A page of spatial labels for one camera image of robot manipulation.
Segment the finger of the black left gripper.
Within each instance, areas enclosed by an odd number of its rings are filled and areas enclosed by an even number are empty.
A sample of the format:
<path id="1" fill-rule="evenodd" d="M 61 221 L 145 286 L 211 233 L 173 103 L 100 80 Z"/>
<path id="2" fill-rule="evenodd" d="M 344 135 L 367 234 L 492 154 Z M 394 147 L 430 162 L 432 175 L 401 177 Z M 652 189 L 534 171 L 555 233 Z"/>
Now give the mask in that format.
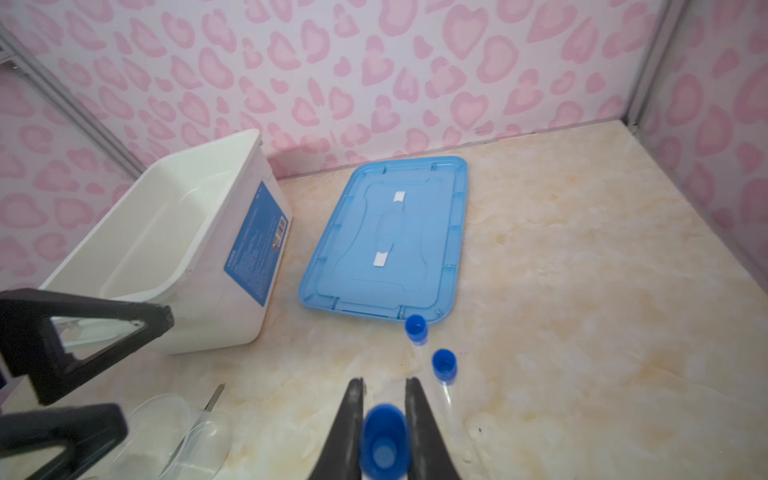
<path id="1" fill-rule="evenodd" d="M 128 425 L 117 404 L 33 410 L 1 416 L 3 459 L 56 449 L 31 479 L 77 479 L 119 446 Z"/>
<path id="2" fill-rule="evenodd" d="M 37 289 L 1 293 L 1 357 L 52 405 L 174 326 L 170 307 Z"/>

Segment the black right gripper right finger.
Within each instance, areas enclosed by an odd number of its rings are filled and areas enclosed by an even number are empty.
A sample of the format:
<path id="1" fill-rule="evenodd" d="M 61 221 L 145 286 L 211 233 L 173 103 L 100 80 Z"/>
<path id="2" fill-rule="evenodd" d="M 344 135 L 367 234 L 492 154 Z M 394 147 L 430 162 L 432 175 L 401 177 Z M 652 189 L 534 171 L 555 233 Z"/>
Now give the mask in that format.
<path id="1" fill-rule="evenodd" d="M 405 382 L 405 415 L 410 435 L 408 480 L 460 480 L 420 380 Z"/>

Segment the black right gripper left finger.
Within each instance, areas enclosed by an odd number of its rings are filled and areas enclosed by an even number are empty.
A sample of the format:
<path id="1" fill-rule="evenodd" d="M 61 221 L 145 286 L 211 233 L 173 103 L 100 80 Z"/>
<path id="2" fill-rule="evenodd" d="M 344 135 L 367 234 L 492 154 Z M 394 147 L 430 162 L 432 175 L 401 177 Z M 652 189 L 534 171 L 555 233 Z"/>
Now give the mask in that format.
<path id="1" fill-rule="evenodd" d="M 350 380 L 309 480 L 361 479 L 359 455 L 364 397 L 364 380 Z"/>

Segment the test tube blue cap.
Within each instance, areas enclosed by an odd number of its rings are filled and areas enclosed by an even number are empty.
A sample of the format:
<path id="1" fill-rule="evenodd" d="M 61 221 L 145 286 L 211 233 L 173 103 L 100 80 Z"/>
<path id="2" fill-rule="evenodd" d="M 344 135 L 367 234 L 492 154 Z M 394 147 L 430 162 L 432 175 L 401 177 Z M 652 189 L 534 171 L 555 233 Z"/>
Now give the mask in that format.
<path id="1" fill-rule="evenodd" d="M 362 473 L 367 479 L 404 479 L 410 460 L 410 430 L 404 413 L 392 404 L 376 405 L 366 414 L 362 425 Z"/>
<path id="2" fill-rule="evenodd" d="M 436 350 L 431 359 L 441 402 L 441 413 L 447 428 L 448 444 L 452 454 L 462 462 L 470 463 L 474 457 L 471 440 L 466 433 L 458 393 L 458 360 L 449 349 Z"/>
<path id="3" fill-rule="evenodd" d="M 415 346 L 423 346 L 428 341 L 428 325 L 421 315 L 414 314 L 406 319 L 405 332 L 410 342 Z"/>

